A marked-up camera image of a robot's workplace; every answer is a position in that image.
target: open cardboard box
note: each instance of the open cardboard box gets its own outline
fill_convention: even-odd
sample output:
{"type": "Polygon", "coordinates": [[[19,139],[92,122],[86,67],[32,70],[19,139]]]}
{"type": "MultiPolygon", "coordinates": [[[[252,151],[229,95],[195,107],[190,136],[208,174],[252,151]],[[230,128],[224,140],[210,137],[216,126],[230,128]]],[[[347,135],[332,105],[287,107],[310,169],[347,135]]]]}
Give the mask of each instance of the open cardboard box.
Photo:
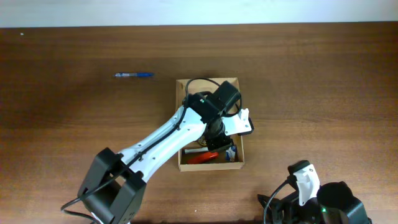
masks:
{"type": "MultiPolygon", "coordinates": [[[[233,86],[239,89],[238,78],[211,78],[215,82],[222,84],[224,81],[230,82],[233,86]]],[[[189,79],[185,80],[177,80],[177,91],[176,91],[176,110],[182,105],[182,100],[185,97],[185,85],[189,79]]],[[[214,92],[217,89],[217,86],[213,83],[206,80],[195,80],[189,84],[189,93],[197,93],[200,91],[210,91],[214,92]]],[[[234,113],[236,111],[235,108],[229,111],[230,113],[234,113]]],[[[201,148],[197,142],[192,142],[191,144],[184,147],[182,150],[178,152],[178,167],[180,171],[196,171],[196,170],[226,170],[226,169],[240,169],[244,165],[244,153],[243,153],[243,140],[242,136],[238,136],[234,134],[231,136],[234,141],[237,152],[235,156],[235,162],[228,162],[225,160],[225,154],[221,153],[218,158],[208,161],[204,164],[187,164],[187,161],[198,154],[183,154],[182,150],[184,149],[198,149],[201,148]]]]}

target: red object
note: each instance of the red object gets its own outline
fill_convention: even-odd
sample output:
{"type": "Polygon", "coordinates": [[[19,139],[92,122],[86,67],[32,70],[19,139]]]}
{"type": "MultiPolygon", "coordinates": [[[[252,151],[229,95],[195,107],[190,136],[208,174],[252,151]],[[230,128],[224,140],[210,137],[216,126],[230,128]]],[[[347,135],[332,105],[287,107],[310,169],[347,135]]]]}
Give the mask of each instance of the red object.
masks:
{"type": "Polygon", "coordinates": [[[193,159],[188,160],[188,164],[201,164],[211,159],[216,159],[218,157],[218,152],[206,152],[200,156],[196,156],[193,159]]]}

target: wood grain surface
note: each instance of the wood grain surface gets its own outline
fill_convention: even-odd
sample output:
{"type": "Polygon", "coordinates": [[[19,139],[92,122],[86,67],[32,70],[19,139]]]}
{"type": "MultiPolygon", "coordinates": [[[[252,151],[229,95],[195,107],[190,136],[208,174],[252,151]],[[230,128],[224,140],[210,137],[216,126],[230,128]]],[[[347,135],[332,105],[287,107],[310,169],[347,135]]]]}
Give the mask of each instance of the wood grain surface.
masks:
{"type": "Polygon", "coordinates": [[[157,129],[175,111],[175,80],[194,77],[239,78],[256,127],[246,164],[180,172],[174,156],[135,221],[260,220],[256,195],[308,159],[375,223],[398,223],[396,22],[0,29],[0,73],[1,224],[89,223],[59,208],[96,153],[157,129]]]}

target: blue pen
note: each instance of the blue pen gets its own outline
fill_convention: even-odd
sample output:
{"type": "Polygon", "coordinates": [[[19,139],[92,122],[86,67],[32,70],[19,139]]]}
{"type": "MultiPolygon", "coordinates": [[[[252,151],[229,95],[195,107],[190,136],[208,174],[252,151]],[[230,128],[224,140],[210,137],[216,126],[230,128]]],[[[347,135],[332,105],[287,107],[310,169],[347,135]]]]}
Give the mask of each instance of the blue pen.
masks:
{"type": "Polygon", "coordinates": [[[124,72],[119,72],[114,74],[114,77],[116,78],[127,78],[127,77],[151,77],[154,74],[151,72],[138,72],[138,73],[124,73],[124,72]]]}

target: black cable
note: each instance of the black cable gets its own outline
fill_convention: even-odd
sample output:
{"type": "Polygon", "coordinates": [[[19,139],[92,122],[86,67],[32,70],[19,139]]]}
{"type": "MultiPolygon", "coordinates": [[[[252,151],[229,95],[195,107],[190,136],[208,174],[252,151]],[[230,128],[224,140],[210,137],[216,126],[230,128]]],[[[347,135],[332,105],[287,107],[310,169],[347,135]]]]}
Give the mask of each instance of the black cable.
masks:
{"type": "Polygon", "coordinates": [[[211,79],[209,79],[209,78],[192,78],[192,79],[189,80],[189,81],[187,82],[187,84],[185,85],[185,97],[188,97],[188,94],[189,94],[189,92],[188,92],[188,86],[189,86],[189,84],[190,84],[192,81],[195,81],[195,80],[206,80],[206,81],[209,81],[209,82],[215,84],[216,86],[220,86],[220,84],[218,84],[217,82],[215,82],[214,80],[211,80],[211,79]]]}
{"type": "Polygon", "coordinates": [[[87,219],[93,221],[93,222],[92,222],[93,224],[100,224],[94,217],[89,216],[89,215],[86,215],[86,214],[84,214],[84,213],[73,212],[73,211],[69,211],[69,210],[64,210],[63,212],[64,212],[65,214],[68,214],[68,215],[74,215],[74,216],[78,216],[78,217],[87,218],[87,219]]]}
{"type": "Polygon", "coordinates": [[[274,199],[275,195],[283,188],[285,187],[286,184],[289,183],[289,179],[285,180],[285,182],[283,182],[275,191],[274,193],[272,193],[272,195],[269,197],[268,202],[266,203],[266,206],[264,207],[264,213],[262,214],[262,223],[263,224],[267,224],[266,223],[266,219],[267,219],[267,209],[269,207],[269,204],[271,203],[272,199],[274,199]]]}

